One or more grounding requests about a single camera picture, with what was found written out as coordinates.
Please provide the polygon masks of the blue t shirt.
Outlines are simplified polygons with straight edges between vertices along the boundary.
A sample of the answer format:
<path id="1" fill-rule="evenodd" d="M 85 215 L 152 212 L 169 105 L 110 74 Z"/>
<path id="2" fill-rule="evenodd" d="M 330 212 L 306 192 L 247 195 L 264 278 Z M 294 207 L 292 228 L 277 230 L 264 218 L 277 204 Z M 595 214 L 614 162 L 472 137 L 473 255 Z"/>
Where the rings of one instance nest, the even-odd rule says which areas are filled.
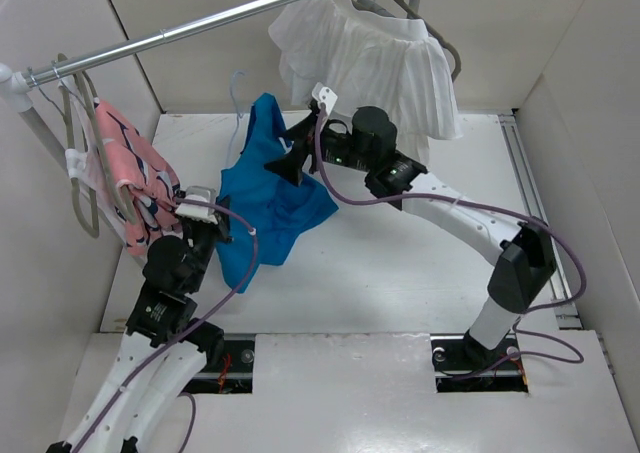
<path id="1" fill-rule="evenodd" d="M 327 189 L 306 175 L 299 187 L 267 171 L 264 165 L 284 155 L 280 136 L 286 126 L 276 101 L 262 94 L 251 107 L 244 149 L 233 167 L 221 171 L 220 196 L 230 210 L 257 230 L 249 234 L 239 220 L 230 222 L 232 241 L 217 246 L 225 283 L 243 293 L 261 265 L 281 266 L 298 237 L 338 211 Z"/>

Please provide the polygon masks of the light blue wire hanger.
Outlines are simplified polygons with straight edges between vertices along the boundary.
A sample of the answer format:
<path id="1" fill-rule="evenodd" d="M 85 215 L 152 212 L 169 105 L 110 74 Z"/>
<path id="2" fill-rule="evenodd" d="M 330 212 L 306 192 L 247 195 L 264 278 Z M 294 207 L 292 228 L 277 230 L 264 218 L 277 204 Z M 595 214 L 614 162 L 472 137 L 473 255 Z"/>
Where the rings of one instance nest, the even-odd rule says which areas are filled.
<path id="1" fill-rule="evenodd" d="M 235 114 L 235 127 L 229 142 L 229 146 L 232 147 L 234 144 L 234 141 L 237 137 L 237 134 L 239 132 L 240 129 L 240 123 L 241 120 L 243 119 L 244 115 L 245 115 L 245 111 L 244 109 L 240 106 L 239 100 L 237 98 L 237 94 L 236 94 L 236 89 L 237 89 L 237 84 L 238 81 L 241 78 L 244 78 L 246 76 L 247 72 L 245 70 L 236 70 L 232 75 L 231 75 L 231 79 L 230 79 L 230 84 L 229 84 L 229 96 L 232 102 L 232 105 L 234 107 L 234 114 Z"/>

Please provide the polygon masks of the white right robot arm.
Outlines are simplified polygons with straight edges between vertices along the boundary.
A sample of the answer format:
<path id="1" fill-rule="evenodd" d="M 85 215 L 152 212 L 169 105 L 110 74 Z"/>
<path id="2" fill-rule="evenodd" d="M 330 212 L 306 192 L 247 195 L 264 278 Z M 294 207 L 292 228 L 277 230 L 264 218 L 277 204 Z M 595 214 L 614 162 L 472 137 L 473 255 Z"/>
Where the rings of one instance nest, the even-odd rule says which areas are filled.
<path id="1" fill-rule="evenodd" d="M 533 219 L 473 208 L 457 197 L 426 166 L 397 149 L 397 128 L 382 109 L 358 108 L 343 132 L 336 129 L 339 120 L 322 118 L 326 102 L 314 100 L 309 109 L 282 135 L 291 144 L 289 152 L 265 163 L 265 169 L 294 186 L 305 172 L 327 163 L 363 171 L 375 198 L 431 222 L 478 252 L 494 270 L 488 298 L 464 335 L 462 354 L 471 365 L 486 366 L 556 271 L 550 234 Z"/>

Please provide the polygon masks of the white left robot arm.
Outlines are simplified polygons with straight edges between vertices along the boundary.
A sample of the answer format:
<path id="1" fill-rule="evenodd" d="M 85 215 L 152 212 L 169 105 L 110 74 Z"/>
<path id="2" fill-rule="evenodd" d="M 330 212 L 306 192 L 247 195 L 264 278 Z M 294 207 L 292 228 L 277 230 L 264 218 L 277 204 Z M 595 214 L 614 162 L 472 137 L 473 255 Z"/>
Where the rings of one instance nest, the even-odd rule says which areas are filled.
<path id="1" fill-rule="evenodd" d="M 190 187 L 176 209 L 182 233 L 154 241 L 144 283 L 125 324 L 118 353 L 88 411 L 51 452 L 146 452 L 173 401 L 202 369 L 222 360 L 224 332 L 195 317 L 191 298 L 230 221 L 215 192 Z"/>

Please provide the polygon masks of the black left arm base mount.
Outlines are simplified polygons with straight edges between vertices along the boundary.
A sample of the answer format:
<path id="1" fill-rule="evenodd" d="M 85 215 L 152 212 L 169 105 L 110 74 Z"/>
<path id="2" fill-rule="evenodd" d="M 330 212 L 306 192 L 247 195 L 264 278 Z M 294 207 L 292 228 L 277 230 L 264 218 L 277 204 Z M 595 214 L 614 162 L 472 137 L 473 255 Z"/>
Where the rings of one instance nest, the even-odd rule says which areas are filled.
<path id="1" fill-rule="evenodd" d="M 204 323 L 185 341 L 206 356 L 205 366 L 180 390 L 181 393 L 231 395 L 251 394 L 255 364 L 255 334 L 225 333 Z"/>

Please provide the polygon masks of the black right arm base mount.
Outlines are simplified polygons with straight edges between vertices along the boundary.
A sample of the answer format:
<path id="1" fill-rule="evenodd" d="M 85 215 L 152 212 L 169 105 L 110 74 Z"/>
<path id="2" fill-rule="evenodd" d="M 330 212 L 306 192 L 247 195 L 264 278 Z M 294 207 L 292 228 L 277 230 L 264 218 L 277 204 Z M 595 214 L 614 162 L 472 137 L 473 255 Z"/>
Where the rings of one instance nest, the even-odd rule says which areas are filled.
<path id="1" fill-rule="evenodd" d="M 514 334 L 507 334 L 495 350 L 485 351 L 463 334 L 430 337 L 438 393 L 527 393 L 526 375 Z"/>

